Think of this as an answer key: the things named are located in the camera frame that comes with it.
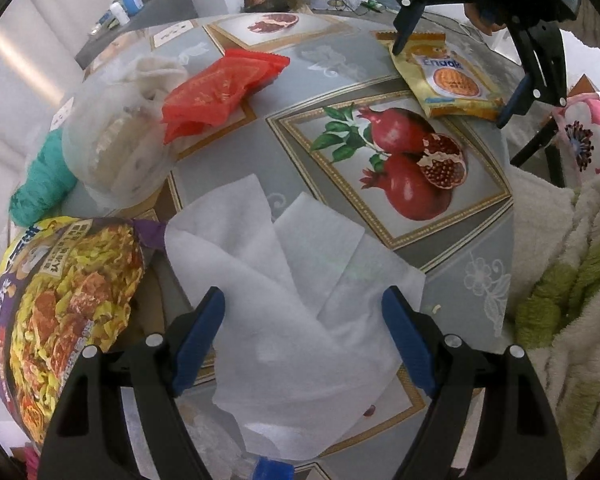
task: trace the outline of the black wire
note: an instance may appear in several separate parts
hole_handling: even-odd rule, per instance
[[[340,0],[342,2],[342,4],[347,7],[347,9],[349,9],[351,12],[353,12],[356,16],[364,16],[365,14],[367,14],[371,9],[369,9],[368,7],[365,7],[366,11],[363,12],[362,14],[359,14],[358,12],[355,11],[355,9],[353,7],[351,7],[348,3],[347,0]]]

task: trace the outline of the green leaf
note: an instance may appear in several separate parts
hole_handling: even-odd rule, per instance
[[[352,147],[354,150],[366,146],[365,139],[360,137],[360,131],[356,126],[352,126],[350,134],[345,139],[347,146]]]
[[[365,128],[365,131],[362,134],[364,135],[366,142],[369,144],[374,143],[374,138],[371,136],[371,124]]]
[[[353,110],[355,110],[355,109],[356,109],[356,105],[355,104],[350,104],[346,108],[342,109],[342,111],[343,111],[345,117],[347,118],[347,120],[349,120],[349,121],[353,120]]]
[[[384,172],[384,160],[382,160],[380,155],[378,155],[377,153],[375,155],[372,155],[371,157],[369,157],[369,162],[374,167],[374,171],[376,173]]]
[[[355,148],[347,145],[340,146],[333,152],[333,161],[340,162],[341,160],[347,160],[348,158],[351,158],[354,153],[356,153]]]
[[[331,121],[331,122],[327,123],[327,125],[325,126],[325,129],[328,132],[342,133],[342,132],[349,131],[349,125],[347,123],[341,123],[339,121]]]
[[[318,136],[317,139],[311,145],[311,151],[323,150],[329,146],[335,146],[336,144],[342,144],[344,139],[336,134],[324,133]]]
[[[336,119],[337,121],[343,122],[347,120],[346,116],[340,110],[336,110],[336,108],[325,106],[323,110],[331,119]]]

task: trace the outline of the hand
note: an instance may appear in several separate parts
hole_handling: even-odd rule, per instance
[[[480,18],[480,11],[475,4],[464,4],[464,15],[469,18],[469,21],[474,24],[474,27],[490,36],[494,32],[498,32],[503,28],[507,28],[507,25],[497,25],[496,23],[485,23]]]

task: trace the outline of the silver screw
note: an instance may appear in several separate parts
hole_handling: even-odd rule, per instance
[[[151,334],[144,340],[146,345],[151,347],[160,346],[163,341],[164,338],[160,334]]]
[[[523,358],[525,356],[525,350],[522,348],[522,346],[513,345],[511,348],[509,348],[509,352],[511,355],[513,355],[513,357],[517,359]]]
[[[460,348],[462,346],[462,339],[455,334],[445,335],[445,345],[451,348]]]
[[[96,357],[97,354],[98,354],[98,347],[94,346],[94,345],[89,345],[82,351],[82,356],[85,359],[91,359],[92,357]]]

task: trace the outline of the crumpled paper towel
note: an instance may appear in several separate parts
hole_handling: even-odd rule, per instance
[[[381,296],[397,285],[418,309],[425,276],[308,195],[272,223],[256,176],[219,187],[171,220],[166,249],[191,304],[225,294],[214,403],[247,451],[319,455],[396,374]]]

